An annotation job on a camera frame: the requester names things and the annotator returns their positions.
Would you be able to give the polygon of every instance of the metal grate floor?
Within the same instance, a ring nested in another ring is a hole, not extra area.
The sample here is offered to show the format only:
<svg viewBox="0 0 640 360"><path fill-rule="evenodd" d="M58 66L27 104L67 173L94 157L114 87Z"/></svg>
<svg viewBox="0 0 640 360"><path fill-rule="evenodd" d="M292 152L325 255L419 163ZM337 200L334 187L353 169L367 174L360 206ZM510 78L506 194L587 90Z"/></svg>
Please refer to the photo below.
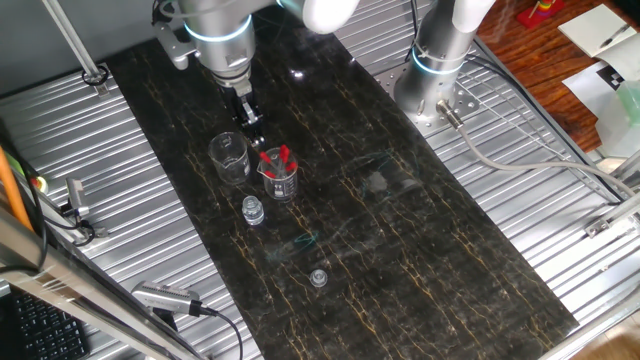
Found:
<svg viewBox="0 0 640 360"><path fill-rule="evenodd" d="M0 100L0 118L22 155L66 202L66 177L81 179L91 214L109 231L83 252L130 291L143 280L189 288L233 320L245 359L262 359L229 291L204 248L116 82L99 98L80 73ZM200 353L237 359L235 332L222 319L176 316L179 333ZM87 326L90 359L142 357Z"/></svg>
<svg viewBox="0 0 640 360"><path fill-rule="evenodd" d="M383 87L391 72L402 71L411 43L409 1L361 0L336 33ZM418 4L421 18L431 1ZM141 280L194 289L236 321L245 359L262 359L117 84L109 79L108 85L111 95L99 99L74 74L0 100L0 117L20 151L49 179L54 201L64 201L65 177L83 180L93 204L89 219L110 230L108 240L96 240L85 250L93 261L127 290ZM459 86L484 104L464 120L479 149L492 159L586 158L548 114L525 104L495 74L467 63ZM613 200L597 181L565 169L493 170L480 164L450 127L421 128L447 168L581 324L640 282L640 235L621 230L590 239L583 231L611 209ZM219 319L176 320L199 351L216 359L237 358L235 335ZM89 334L91 359L139 356L95 329Z"/></svg>

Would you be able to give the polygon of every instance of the gray cable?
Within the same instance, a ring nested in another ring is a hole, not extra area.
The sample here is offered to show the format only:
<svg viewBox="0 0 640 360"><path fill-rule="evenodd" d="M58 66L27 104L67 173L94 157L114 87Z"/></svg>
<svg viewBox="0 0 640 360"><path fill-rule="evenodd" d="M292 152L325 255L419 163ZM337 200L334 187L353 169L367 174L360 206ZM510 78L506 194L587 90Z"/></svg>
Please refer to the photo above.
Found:
<svg viewBox="0 0 640 360"><path fill-rule="evenodd" d="M200 11L196 11L196 12L192 12L192 13L182 13L182 14L176 14L176 13L171 13L168 12L164 9L165 6L167 6L168 4L171 4L173 2L176 2L177 0L164 0L160 3L160 5L158 5L158 9L160 9L160 12L162 13L162 15L169 17L169 18L173 18L173 19L186 19L186 18L190 18L190 17L194 17L194 16L200 16L200 15L205 15L205 14L209 14L212 12L216 12L220 9L222 9L223 7L226 7L228 5L233 4L234 2L236 2L236 0L227 0L225 2L223 2L220 5L216 5L213 7L210 7L208 9L205 10L200 10Z"/></svg>
<svg viewBox="0 0 640 360"><path fill-rule="evenodd" d="M464 126L458 128L458 132L460 133L460 136L462 136L464 141L467 143L467 146L469 146L469 149L471 149L471 151L474 154L476 154L478 159L480 159L480 161L482 161L483 163L485 163L486 165L492 168L496 168L498 170L507 170L507 171L544 169L549 167L565 167L565 168L580 169L610 181L611 183L613 183L615 186L617 186L620 190L624 191L629 196L635 195L633 190L631 190L631 188L625 185L622 181L614 178L613 176L605 172L602 172L598 169L594 169L591 166L584 165L584 164L578 164L570 161L549 161L549 162L543 162L543 163L537 163L537 164L522 164L522 165L506 165L506 164L497 163L487 158L486 156L482 155L482 153L478 150L478 148L476 148L475 145L473 145L473 142L471 142L471 139L469 138L467 131L464 129Z"/></svg>

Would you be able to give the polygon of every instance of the orange pipe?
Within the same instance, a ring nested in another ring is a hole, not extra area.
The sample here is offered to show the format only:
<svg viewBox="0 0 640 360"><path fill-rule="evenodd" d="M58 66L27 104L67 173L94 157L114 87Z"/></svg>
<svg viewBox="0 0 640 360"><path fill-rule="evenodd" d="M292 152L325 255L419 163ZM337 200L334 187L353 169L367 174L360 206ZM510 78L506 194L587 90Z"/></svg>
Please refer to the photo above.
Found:
<svg viewBox="0 0 640 360"><path fill-rule="evenodd" d="M0 180L2 180L2 183L4 184L4 191L7 193L9 205L11 205L11 210L13 211L13 216L15 216L16 219L24 225L24 227L33 231L31 221L29 221L29 216L27 215L27 210L25 210L24 203L22 202L22 196L20 196L20 191L18 190L18 184L16 183L16 179L13 177L11 166L9 166L9 161L7 161L7 156L4 154L4 150L2 150L1 146Z"/></svg>

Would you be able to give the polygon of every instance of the mounting plate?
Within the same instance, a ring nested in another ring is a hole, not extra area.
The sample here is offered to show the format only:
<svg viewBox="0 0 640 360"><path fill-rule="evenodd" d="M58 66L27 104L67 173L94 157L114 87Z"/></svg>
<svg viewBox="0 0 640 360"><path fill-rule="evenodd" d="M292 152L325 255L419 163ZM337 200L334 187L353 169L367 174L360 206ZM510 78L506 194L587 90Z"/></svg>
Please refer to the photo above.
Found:
<svg viewBox="0 0 640 360"><path fill-rule="evenodd" d="M402 75L403 72L407 71L408 67L409 63L404 63L374 76L378 84L380 84L389 96L391 96L393 101L395 101L395 98L393 97L393 88L396 85L396 81L398 81L398 78L400 78L400 75ZM480 103L473 97L473 95L462 89L462 87L458 85L458 82L454 85L453 98L450 101L450 105L453 108L453 111L460 115L460 118L463 120L478 111L480 108ZM443 116L436 119L429 119L428 121L414 121L413 124L424 136L441 129L442 127L449 126L449 123Z"/></svg>

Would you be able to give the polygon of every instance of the small glass vial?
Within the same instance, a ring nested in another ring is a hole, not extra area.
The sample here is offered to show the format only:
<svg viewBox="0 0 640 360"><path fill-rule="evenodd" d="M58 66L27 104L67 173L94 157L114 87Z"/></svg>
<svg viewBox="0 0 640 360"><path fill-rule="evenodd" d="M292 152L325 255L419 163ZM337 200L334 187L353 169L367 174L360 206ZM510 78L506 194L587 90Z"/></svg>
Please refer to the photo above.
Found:
<svg viewBox="0 0 640 360"><path fill-rule="evenodd" d="M309 280L311 280L311 284L313 286L323 287L327 284L328 276L324 270L316 269L313 270L313 272L309 276Z"/></svg>
<svg viewBox="0 0 640 360"><path fill-rule="evenodd" d="M247 196L242 201L242 215L249 225L258 225L264 220L262 203L255 196Z"/></svg>

